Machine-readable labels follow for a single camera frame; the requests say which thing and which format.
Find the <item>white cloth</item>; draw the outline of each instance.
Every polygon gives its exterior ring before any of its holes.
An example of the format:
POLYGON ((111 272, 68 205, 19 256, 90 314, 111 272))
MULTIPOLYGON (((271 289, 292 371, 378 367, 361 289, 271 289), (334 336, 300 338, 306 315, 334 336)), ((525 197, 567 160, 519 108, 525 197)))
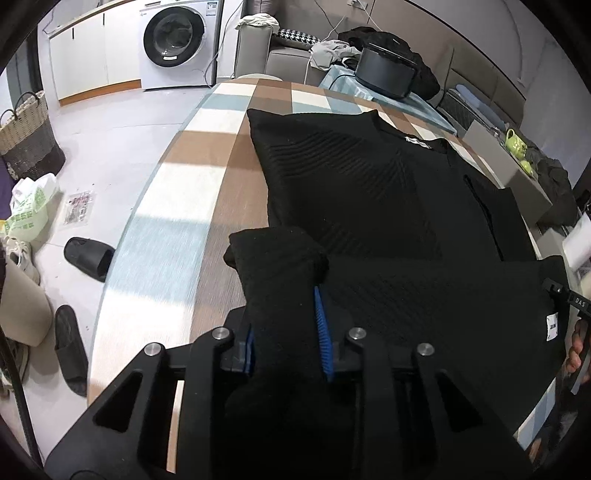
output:
POLYGON ((253 27, 271 27, 273 33, 279 32, 279 22, 269 14, 247 15, 238 20, 236 30, 240 30, 241 25, 252 25, 253 27))
POLYGON ((347 57, 361 55, 355 47, 340 40, 325 40, 312 45, 310 49, 310 65, 326 72, 330 65, 347 57))

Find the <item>wicker basket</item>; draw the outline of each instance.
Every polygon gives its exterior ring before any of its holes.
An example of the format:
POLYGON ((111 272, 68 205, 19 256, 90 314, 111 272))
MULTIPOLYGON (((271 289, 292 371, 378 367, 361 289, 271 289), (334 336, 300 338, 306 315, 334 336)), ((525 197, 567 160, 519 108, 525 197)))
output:
POLYGON ((8 109, 0 116, 0 155, 14 180, 57 174, 65 161, 51 129, 45 92, 25 92, 16 105, 25 95, 31 96, 16 110, 8 109), (2 125, 7 112, 12 116, 2 125))

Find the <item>yellow-green teapot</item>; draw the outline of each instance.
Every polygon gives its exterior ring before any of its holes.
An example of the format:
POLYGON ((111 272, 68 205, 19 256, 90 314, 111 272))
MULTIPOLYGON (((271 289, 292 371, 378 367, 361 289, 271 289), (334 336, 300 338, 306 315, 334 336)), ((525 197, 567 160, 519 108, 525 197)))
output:
POLYGON ((523 160, 525 158, 525 150, 527 150, 527 145, 515 134, 515 131, 512 128, 507 130, 505 146, 507 147, 507 150, 509 150, 515 156, 515 158, 517 158, 517 160, 523 160))

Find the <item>black slipper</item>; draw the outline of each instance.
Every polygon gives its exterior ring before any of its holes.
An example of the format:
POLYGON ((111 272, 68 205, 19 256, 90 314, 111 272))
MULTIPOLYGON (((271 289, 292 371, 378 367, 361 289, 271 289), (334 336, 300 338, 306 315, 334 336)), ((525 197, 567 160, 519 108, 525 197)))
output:
POLYGON ((85 397, 88 358, 80 338, 76 314, 69 305, 62 305, 56 311, 56 355, 70 390, 85 397))
POLYGON ((115 249, 103 242, 74 236, 64 247, 64 257, 86 275, 105 281, 115 249))

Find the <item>tiled floor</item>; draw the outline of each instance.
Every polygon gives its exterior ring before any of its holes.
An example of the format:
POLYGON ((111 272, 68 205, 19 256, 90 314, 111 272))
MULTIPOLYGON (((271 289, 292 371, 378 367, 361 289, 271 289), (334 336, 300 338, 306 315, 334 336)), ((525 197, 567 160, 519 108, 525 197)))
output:
MULTIPOLYGON (((34 262, 52 309, 64 303, 74 308, 89 358, 103 284, 67 263, 63 247, 73 236, 117 246, 160 156, 206 91, 133 90, 50 111, 66 164, 57 176, 61 194, 50 206, 53 221, 33 242, 34 262), (63 227, 65 198, 85 190, 95 193, 87 225, 63 227)), ((53 348, 51 332, 39 347, 31 348, 24 384, 44 458, 86 408, 86 399, 72 393, 64 382, 53 348)), ((0 400, 0 414, 24 444, 13 396, 0 400)))

